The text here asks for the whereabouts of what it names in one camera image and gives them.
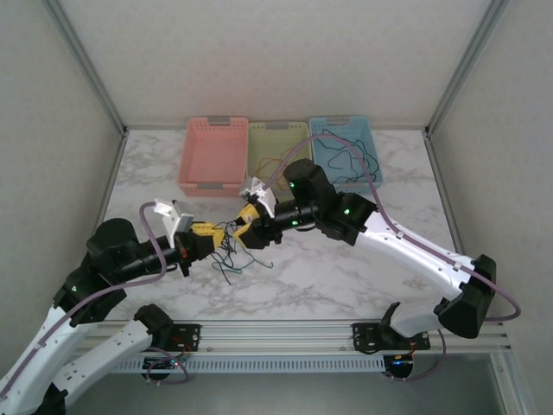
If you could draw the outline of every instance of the robotic arm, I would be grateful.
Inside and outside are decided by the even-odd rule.
[[[184,213],[179,202],[156,201],[154,209],[163,216],[168,235],[156,239],[166,265],[179,266],[185,277],[192,263],[217,249],[223,239],[224,231],[213,224],[193,223],[194,217]],[[66,406],[119,362],[151,346],[165,346],[173,321],[151,304],[142,307],[119,333],[67,363],[126,293],[121,287],[81,304],[83,300],[162,269],[152,242],[139,243],[133,226],[125,219],[104,222],[86,248],[81,265],[54,296],[54,305],[39,332],[0,380],[0,414],[63,414]],[[70,315],[78,304],[83,306]]]
[[[289,229],[317,228],[331,239],[387,255],[439,290],[441,298],[434,303],[392,304],[371,332],[369,345],[399,350],[406,340],[409,344],[421,332],[440,328],[461,337],[478,336],[495,292],[481,280],[495,283],[492,259],[450,252],[390,222],[371,201],[337,193],[322,168],[309,160],[290,164],[284,177],[294,196],[291,201],[277,202],[256,178],[245,183],[241,195],[249,204],[240,212],[236,221],[242,227],[233,235],[244,247],[264,249],[270,242],[281,243]],[[214,252],[225,237],[214,224],[193,222],[179,202],[156,201],[155,211],[163,216],[167,237],[150,234],[150,241],[139,243],[130,222],[112,219],[87,241],[85,258],[55,295],[41,330],[0,380],[0,414],[65,413],[66,405],[114,365],[150,346],[164,346],[173,322],[151,304],[120,333],[66,364],[79,343],[125,299],[121,284],[159,273],[164,268],[161,255],[166,265],[180,267],[186,277],[192,263]],[[470,275],[472,271],[480,278]]]
[[[441,248],[393,222],[390,228],[377,206],[352,193],[337,193],[320,166],[307,159],[291,163],[284,171],[294,196],[276,202],[270,189],[254,178],[242,196],[250,202],[238,217],[243,224],[233,236],[245,247],[263,249],[271,241],[279,244],[283,231],[317,228],[330,239],[377,250],[417,276],[430,281],[441,293],[436,303],[394,303],[378,327],[377,342],[390,349],[423,331],[445,328],[466,338],[480,332],[494,291],[461,268],[478,272],[495,283],[495,262],[485,255],[477,259]],[[431,255],[404,235],[454,260],[454,265]]]

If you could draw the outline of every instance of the marble surface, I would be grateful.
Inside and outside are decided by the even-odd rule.
[[[438,245],[452,248],[442,204],[420,131],[374,131],[384,171],[379,194],[391,217]],[[146,238],[138,208],[155,197],[184,201],[196,220],[233,219],[239,198],[187,198],[176,177],[184,131],[131,131],[106,219],[124,217]],[[157,235],[161,217],[149,213]],[[128,297],[109,319],[132,318],[146,303],[156,303],[173,319],[307,320],[380,318],[390,303],[435,295],[433,287],[375,252],[350,247],[319,231],[288,231],[283,243],[253,252],[273,267],[254,264],[229,285],[212,260],[193,264],[190,277],[170,272],[162,281],[127,290]],[[236,262],[248,262],[245,254]]]

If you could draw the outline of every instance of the metal frame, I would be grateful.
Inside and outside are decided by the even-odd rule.
[[[115,374],[144,373],[144,359],[136,355],[111,370]],[[197,355],[187,361],[191,374],[312,374],[312,373],[381,373],[383,356],[217,356]],[[179,372],[178,367],[154,369],[153,374]]]
[[[449,80],[448,86],[440,98],[440,102],[438,102],[438,106],[434,110],[434,114],[429,121],[427,132],[430,138],[432,138],[435,134],[436,130],[440,126],[440,123],[443,121],[446,113],[453,104],[454,99],[457,97],[457,94],[462,88],[465,79],[480,56],[480,52],[486,45],[487,39],[493,32],[493,29],[497,25],[499,18],[508,3],[509,0],[492,0],[490,2],[486,13],[484,13],[476,32],[474,32],[471,41],[468,43],[467,49],[461,57],[461,60],[459,61],[453,76]]]
[[[426,147],[426,152],[430,160],[430,167],[432,168],[432,174],[434,175],[435,184],[438,187],[438,195],[440,196],[440,200],[442,201],[443,212],[446,216],[446,222],[448,223],[449,233],[451,234],[451,239],[453,240],[453,246],[456,252],[465,255],[465,246],[461,238],[461,233],[459,232],[459,227],[457,226],[457,221],[455,220],[455,215],[451,206],[451,200],[449,199],[446,184],[443,181],[442,171],[440,170],[440,165],[438,164],[438,159],[435,155],[434,145],[432,144],[432,141],[430,140],[428,134],[424,131],[423,140],[424,146]]]
[[[375,320],[293,320],[293,321],[232,321],[206,320],[179,324],[200,324],[201,335],[198,356],[239,355],[359,355],[353,348],[352,324],[377,322]],[[126,322],[106,321],[89,335],[75,351],[83,355],[120,330]],[[463,339],[443,330],[449,354],[510,353],[511,345],[501,323],[486,323],[477,339]],[[440,354],[442,342],[437,332],[429,333],[430,350],[418,354]],[[390,350],[379,354],[399,354],[404,350]]]
[[[102,195],[102,201],[100,203],[98,215],[96,216],[96,220],[94,221],[94,229],[96,229],[104,221],[105,212],[107,211],[107,207],[110,204],[111,192],[113,191],[113,186],[115,186],[115,181],[118,178],[119,166],[121,166],[124,149],[127,146],[128,140],[129,132],[126,131],[121,138],[121,141],[119,142],[118,151],[115,154],[115,158],[113,159],[110,175],[105,186],[104,194]]]
[[[116,130],[123,136],[125,134],[125,128],[123,121],[119,117],[118,110],[111,101],[110,95],[105,90],[104,84],[98,77],[79,37],[76,35],[71,22],[69,22],[67,18],[67,13],[63,9],[63,6],[58,0],[41,0],[41,2],[44,9],[52,18],[56,28],[60,31],[61,37],[67,43],[69,50],[79,64],[92,91],[96,94],[100,104],[104,107],[106,114],[109,116]]]
[[[512,354],[490,354],[493,373],[503,400],[506,415],[537,413],[518,372]]]
[[[114,163],[111,168],[110,177],[105,188],[105,193],[100,204],[99,213],[96,219],[98,225],[105,216],[113,185],[117,178],[119,165],[123,158],[125,145],[127,142],[127,129],[118,114],[116,106],[106,91],[101,79],[96,73],[93,64],[84,50],[82,43],[75,34],[72,24],[67,18],[67,14],[58,0],[41,0],[44,9],[52,17],[55,26],[60,31],[62,38],[67,43],[75,60],[79,64],[86,80],[89,82],[92,91],[98,97],[100,104],[111,119],[114,127],[122,137],[118,147]],[[486,10],[485,15],[480,21],[479,27],[474,33],[464,55],[454,71],[451,80],[448,83],[444,94],[442,95],[429,125],[426,128],[427,134],[424,135],[424,142],[429,155],[430,164],[434,172],[438,191],[442,199],[442,205],[448,221],[450,233],[453,238],[454,247],[457,252],[463,253],[464,246],[459,228],[455,222],[453,210],[448,198],[446,186],[442,179],[442,174],[435,158],[435,152],[431,143],[431,138],[439,128],[451,107],[455,97],[458,95],[462,85],[469,72],[474,66],[481,50],[486,44],[497,24],[503,10],[508,4],[508,0],[492,0]],[[163,130],[186,128],[185,125],[178,126],[157,126],[157,125],[136,125],[135,129],[140,127],[147,130]],[[389,125],[373,126],[383,129],[391,129]],[[399,130],[407,129],[404,125],[397,127]],[[109,336],[113,330],[120,329],[125,322],[104,322],[100,324],[98,333],[88,337],[79,350],[85,353],[95,344]],[[197,354],[199,357],[204,355],[206,358],[214,356],[240,356],[240,355],[273,355],[282,359],[289,358],[291,355],[323,355],[333,356],[334,359],[355,356],[359,354],[353,350],[353,337],[351,335],[352,321],[309,321],[309,322],[199,322],[204,326],[202,331],[201,346],[202,350]],[[502,325],[486,324],[481,331],[481,335],[475,341],[467,341],[457,336],[446,334],[449,353],[489,353],[492,358],[493,368],[498,381],[501,397],[504,401],[507,415],[534,413],[531,409],[531,403],[528,399],[518,371],[514,364],[512,355],[509,353],[510,345],[506,338],[505,330]],[[418,353],[441,353],[440,342],[437,341],[437,335],[430,335],[433,347],[427,352]]]
[[[265,118],[248,118],[250,122],[267,121]],[[187,124],[131,124],[127,125],[129,130],[142,131],[165,131],[165,130],[186,130]],[[421,131],[425,128],[422,124],[371,124],[373,130],[394,130],[394,131]]]

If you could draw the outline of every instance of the pink basket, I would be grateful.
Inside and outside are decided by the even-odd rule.
[[[238,197],[245,178],[247,146],[246,118],[191,118],[179,187],[186,196]]]

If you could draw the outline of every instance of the plastic basket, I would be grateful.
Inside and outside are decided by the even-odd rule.
[[[371,127],[367,117],[318,117],[309,120],[311,136],[335,134],[357,147],[368,162],[374,185],[379,188],[384,182],[380,161],[372,141]],[[342,192],[370,194],[371,188],[363,169],[353,153],[332,138],[312,142],[313,161],[325,171],[328,180]]]
[[[245,179],[247,145],[246,118],[191,118],[179,187],[186,196],[238,197]]]
[[[255,176],[267,182],[280,165],[289,150],[309,137],[306,123],[250,123],[248,125],[248,176]],[[312,159],[311,146],[303,146],[290,161],[300,158]],[[273,194],[280,198],[291,197],[288,184],[283,177],[270,186]]]

